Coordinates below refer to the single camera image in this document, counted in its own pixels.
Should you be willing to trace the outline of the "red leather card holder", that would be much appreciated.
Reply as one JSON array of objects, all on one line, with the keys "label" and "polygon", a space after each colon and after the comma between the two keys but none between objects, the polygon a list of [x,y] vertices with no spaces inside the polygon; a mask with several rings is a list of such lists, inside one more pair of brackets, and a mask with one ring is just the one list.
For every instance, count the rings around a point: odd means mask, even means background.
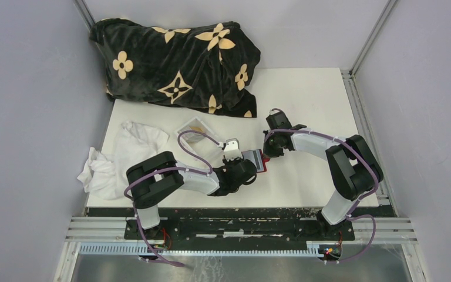
[{"label": "red leather card holder", "polygon": [[256,169],[257,169],[257,173],[264,173],[264,172],[267,171],[266,163],[268,162],[268,159],[266,159],[266,158],[264,157],[264,155],[263,155],[261,149],[255,149],[255,150],[259,150],[259,151],[260,151],[260,154],[261,154],[261,157],[262,157],[262,163],[263,163],[263,165],[260,166],[260,167],[256,167],[256,166],[255,166]]}]

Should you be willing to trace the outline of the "white striped credit card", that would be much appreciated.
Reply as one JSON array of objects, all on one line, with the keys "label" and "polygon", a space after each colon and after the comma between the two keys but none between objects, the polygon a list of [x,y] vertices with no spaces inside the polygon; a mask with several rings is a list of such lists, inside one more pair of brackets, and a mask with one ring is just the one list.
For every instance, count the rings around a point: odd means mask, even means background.
[{"label": "white striped credit card", "polygon": [[245,159],[250,160],[255,164],[256,167],[263,165],[262,157],[259,150],[249,150],[243,153]]}]

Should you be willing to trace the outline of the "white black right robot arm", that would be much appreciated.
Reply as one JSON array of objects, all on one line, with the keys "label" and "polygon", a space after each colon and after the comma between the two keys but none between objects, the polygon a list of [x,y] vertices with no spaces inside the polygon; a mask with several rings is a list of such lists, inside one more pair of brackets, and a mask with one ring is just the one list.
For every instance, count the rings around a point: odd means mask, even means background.
[{"label": "white black right robot arm", "polygon": [[292,125],[286,114],[271,109],[264,131],[264,156],[272,159],[285,150],[309,153],[327,161],[335,191],[317,214],[316,233],[330,240],[339,233],[339,224],[348,220],[357,205],[376,192],[383,171],[366,140],[360,135],[346,139]]}]

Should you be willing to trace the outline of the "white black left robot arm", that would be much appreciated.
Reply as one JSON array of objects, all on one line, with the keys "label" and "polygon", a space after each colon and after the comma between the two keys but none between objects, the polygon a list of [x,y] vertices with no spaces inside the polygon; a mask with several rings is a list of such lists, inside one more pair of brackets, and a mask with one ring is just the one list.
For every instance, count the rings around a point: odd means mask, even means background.
[{"label": "white black left robot arm", "polygon": [[158,204],[175,191],[190,190],[206,196],[222,197],[256,180],[255,164],[245,158],[224,160],[211,171],[185,165],[170,151],[159,153],[126,171],[128,187],[124,196],[133,202],[139,232],[148,239],[161,231]]}]

